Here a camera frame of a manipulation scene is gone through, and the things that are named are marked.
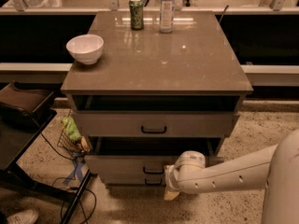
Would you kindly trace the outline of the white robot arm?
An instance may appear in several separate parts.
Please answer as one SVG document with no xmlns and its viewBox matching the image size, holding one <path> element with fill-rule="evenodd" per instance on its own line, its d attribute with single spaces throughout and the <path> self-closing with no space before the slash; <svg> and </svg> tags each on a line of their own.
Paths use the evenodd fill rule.
<svg viewBox="0 0 299 224">
<path fill-rule="evenodd" d="M 185 151 L 164 172 L 167 201 L 181 192 L 264 189 L 261 224 L 299 224 L 298 130 L 277 145 L 210 167 L 202 153 Z"/>
</svg>

